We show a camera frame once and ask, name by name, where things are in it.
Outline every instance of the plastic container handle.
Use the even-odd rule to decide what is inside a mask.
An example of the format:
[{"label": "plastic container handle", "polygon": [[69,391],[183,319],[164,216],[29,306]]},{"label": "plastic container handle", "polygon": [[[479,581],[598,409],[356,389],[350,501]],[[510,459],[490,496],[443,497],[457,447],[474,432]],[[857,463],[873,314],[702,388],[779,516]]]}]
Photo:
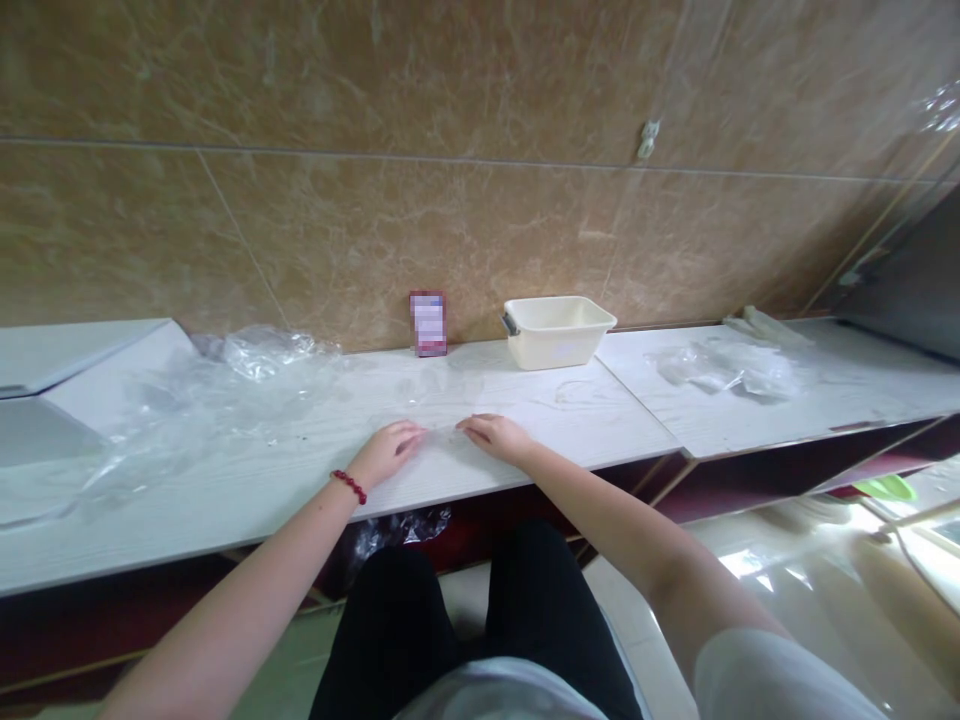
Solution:
[{"label": "plastic container handle", "polygon": [[500,322],[503,323],[503,328],[507,331],[507,335],[510,337],[516,337],[520,334],[520,330],[517,328],[516,324],[513,322],[513,318],[510,317],[508,313],[504,313],[500,317]]}]

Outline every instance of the shiny floor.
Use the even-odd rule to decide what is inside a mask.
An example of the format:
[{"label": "shiny floor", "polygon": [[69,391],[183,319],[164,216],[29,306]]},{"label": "shiny floor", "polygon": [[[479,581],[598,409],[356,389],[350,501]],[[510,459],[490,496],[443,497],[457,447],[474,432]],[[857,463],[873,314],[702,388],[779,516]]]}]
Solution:
[{"label": "shiny floor", "polygon": [[[855,505],[809,500],[688,525],[743,586],[811,651],[891,718],[960,716],[960,619],[909,564],[902,547],[871,538],[880,521]],[[957,581],[955,557],[926,571]],[[649,606],[605,560],[585,575],[624,646],[654,720],[697,718],[697,709]],[[482,625],[489,567],[441,578],[455,627]],[[336,632],[336,613],[296,619],[233,714],[236,720],[306,718]],[[96,708],[40,717],[85,720]]]}]

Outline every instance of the finger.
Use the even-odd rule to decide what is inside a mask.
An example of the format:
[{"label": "finger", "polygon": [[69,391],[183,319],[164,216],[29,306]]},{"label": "finger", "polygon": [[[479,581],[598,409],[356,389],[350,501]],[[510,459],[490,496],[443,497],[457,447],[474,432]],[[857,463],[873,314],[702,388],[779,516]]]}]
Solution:
[{"label": "finger", "polygon": [[401,430],[408,430],[410,428],[418,427],[420,426],[413,422],[413,420],[397,420],[397,422],[387,425],[384,430],[388,431],[392,435],[400,432]]},{"label": "finger", "polygon": [[423,444],[423,434],[415,435],[409,440],[404,440],[397,447],[397,456],[407,458],[417,452],[420,446]]},{"label": "finger", "polygon": [[461,420],[457,427],[459,427],[461,430],[466,430],[467,428],[476,430],[477,432],[483,433],[485,436],[487,436],[487,438],[491,437],[493,435],[493,431],[495,430],[492,422],[489,420],[484,420],[481,417],[477,417],[476,415],[468,417],[465,420]]},{"label": "finger", "polygon": [[488,438],[482,432],[474,430],[473,428],[464,428],[463,434],[470,438],[474,445],[479,445],[480,443],[485,443],[487,445],[491,444],[490,438]]},{"label": "finger", "polygon": [[403,442],[404,440],[409,440],[410,438],[417,437],[418,435],[424,435],[426,433],[426,428],[416,425],[411,428],[402,428],[401,430],[397,430],[392,433],[392,437],[397,442]]}]

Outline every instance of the hand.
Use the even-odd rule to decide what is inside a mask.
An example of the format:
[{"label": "hand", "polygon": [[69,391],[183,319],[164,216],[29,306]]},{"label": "hand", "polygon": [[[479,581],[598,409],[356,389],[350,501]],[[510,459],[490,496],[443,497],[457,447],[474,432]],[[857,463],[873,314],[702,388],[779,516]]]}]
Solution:
[{"label": "hand", "polygon": [[471,415],[457,423],[473,444],[499,460],[517,465],[537,447],[527,431],[503,415]]},{"label": "hand", "polygon": [[426,429],[401,420],[377,430],[347,466],[346,473],[369,492],[417,454]]}]

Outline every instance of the white shirt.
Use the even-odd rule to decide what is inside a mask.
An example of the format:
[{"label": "white shirt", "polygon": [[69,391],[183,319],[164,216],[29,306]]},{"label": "white shirt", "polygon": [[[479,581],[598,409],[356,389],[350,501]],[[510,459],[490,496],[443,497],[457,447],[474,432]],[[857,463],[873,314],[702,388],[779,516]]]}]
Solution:
[{"label": "white shirt", "polygon": [[[727,630],[697,656],[694,698],[702,720],[883,720],[853,685],[816,655],[764,630]],[[578,718],[597,707],[544,667],[500,657],[440,678],[397,720]]]}]

